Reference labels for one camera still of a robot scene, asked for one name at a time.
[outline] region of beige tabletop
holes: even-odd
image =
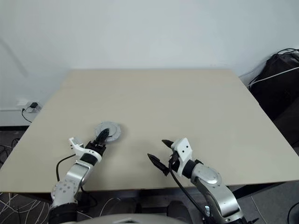
[[[0,192],[50,192],[55,166],[102,121],[120,124],[86,190],[176,187],[147,153],[167,164],[161,139],[187,137],[193,158],[226,185],[299,180],[299,158],[229,70],[74,70],[43,107],[0,170]],[[60,166],[60,176],[75,161]],[[192,186],[182,177],[184,186]]]

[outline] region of white wall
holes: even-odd
[[[299,44],[298,0],[0,0],[0,109],[73,68],[231,68]],[[0,112],[0,125],[26,122]]]

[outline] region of wall socket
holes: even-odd
[[[34,102],[36,102],[38,106],[36,108],[31,108],[30,105]],[[27,109],[26,112],[34,113],[34,112],[39,112],[42,107],[41,104],[36,100],[21,99],[18,101],[17,108],[19,108],[20,110],[24,108]]]

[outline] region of gray disc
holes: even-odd
[[[121,127],[112,121],[104,121],[100,123],[95,128],[96,137],[101,133],[101,131],[105,130],[106,128],[109,128],[109,137],[106,139],[106,142],[115,141],[120,137]]]

